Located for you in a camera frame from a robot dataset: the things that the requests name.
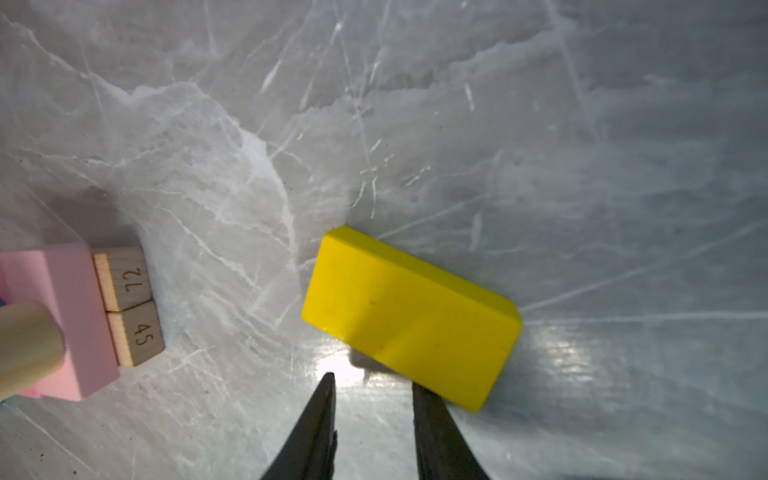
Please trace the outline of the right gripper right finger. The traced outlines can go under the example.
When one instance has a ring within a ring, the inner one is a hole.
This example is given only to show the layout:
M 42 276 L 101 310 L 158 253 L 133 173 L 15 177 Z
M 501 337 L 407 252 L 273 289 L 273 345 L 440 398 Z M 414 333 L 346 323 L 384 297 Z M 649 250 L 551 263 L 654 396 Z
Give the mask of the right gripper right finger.
M 412 391 L 419 478 L 489 480 L 444 400 L 418 384 L 413 384 Z

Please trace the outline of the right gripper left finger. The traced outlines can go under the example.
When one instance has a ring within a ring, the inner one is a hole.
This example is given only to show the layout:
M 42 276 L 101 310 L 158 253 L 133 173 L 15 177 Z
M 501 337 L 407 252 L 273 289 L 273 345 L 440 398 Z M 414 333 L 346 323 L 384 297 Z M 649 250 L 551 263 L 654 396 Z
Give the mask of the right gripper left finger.
M 337 448 L 335 412 L 336 381 L 327 372 L 262 479 L 331 479 Z

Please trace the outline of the yellow wood block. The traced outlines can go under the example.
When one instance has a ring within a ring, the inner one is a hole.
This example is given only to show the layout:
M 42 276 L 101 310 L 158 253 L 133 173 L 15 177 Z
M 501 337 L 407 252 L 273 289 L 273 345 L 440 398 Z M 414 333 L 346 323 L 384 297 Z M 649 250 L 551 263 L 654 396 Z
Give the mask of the yellow wood block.
M 472 413 L 523 327 L 512 301 L 346 226 L 322 239 L 301 317 Z

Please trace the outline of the natural wood cylinder block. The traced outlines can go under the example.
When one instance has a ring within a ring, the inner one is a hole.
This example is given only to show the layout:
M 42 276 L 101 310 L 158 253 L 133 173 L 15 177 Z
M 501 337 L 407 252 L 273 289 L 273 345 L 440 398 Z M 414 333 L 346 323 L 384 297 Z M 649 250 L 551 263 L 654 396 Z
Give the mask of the natural wood cylinder block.
M 58 372 L 65 345 L 53 316 L 24 301 L 1 307 L 1 400 L 20 394 Z

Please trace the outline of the light pink wood block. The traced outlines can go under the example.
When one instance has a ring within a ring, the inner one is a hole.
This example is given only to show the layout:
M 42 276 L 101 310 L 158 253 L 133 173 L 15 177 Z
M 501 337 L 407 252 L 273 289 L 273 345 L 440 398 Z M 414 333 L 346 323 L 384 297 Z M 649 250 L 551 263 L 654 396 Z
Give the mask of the light pink wood block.
M 120 378 L 117 356 L 88 245 L 69 243 L 1 254 L 1 299 L 34 301 L 63 339 L 61 368 L 19 394 L 81 401 Z

